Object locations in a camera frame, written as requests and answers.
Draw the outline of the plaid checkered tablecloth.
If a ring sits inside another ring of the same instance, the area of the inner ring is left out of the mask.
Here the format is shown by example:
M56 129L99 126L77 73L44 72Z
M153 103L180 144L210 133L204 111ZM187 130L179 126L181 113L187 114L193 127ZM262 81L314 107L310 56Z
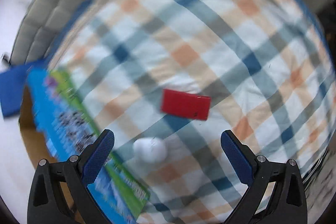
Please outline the plaid checkered tablecloth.
M312 171L335 132L335 73L301 0L94 0L50 69L64 69L115 153L150 192L138 223L218 223L245 192L220 146L230 129L272 161ZM161 110L163 90L211 98L206 121ZM165 142L165 161L134 156Z

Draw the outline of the cardboard box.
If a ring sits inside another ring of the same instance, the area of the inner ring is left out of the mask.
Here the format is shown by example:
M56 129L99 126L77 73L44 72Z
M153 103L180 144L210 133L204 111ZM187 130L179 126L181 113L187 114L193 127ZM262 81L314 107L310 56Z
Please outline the cardboard box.
M32 162L43 156L65 161L78 155L100 135L81 104L65 71L31 68L27 73L21 107L21 128L32 123L41 144L27 147ZM149 199L149 192L111 152L88 189L105 215L115 223L135 223Z

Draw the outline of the red small box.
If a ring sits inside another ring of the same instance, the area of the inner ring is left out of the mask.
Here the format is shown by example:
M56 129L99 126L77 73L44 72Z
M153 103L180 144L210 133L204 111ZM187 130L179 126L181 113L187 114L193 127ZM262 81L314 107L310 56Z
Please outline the red small box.
M211 98L164 89L161 110L180 118L206 121L209 117Z

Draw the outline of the white earbuds case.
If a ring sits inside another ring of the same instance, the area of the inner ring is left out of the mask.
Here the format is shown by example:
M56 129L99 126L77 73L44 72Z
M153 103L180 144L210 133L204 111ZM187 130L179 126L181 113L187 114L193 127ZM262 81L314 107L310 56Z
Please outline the white earbuds case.
M133 143L134 156L148 164L165 161L168 150L165 142L159 138L140 138Z

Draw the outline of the blue folded mat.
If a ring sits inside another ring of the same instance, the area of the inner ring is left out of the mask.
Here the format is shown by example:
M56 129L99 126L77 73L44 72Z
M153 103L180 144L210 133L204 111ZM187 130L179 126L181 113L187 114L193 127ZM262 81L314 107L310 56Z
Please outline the blue folded mat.
M23 90L28 71L31 68L43 68L45 59L16 65L1 73L1 110L4 118L17 115L21 108Z

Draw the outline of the right grey padded chair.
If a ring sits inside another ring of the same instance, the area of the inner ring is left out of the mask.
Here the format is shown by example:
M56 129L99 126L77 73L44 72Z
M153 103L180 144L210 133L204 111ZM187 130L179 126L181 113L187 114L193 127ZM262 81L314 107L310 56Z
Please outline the right grey padded chair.
M47 27L54 30L47 34L38 33L30 48L27 60L34 61L43 57L51 46L55 36L63 29L72 14L84 0L60 0L47 22Z

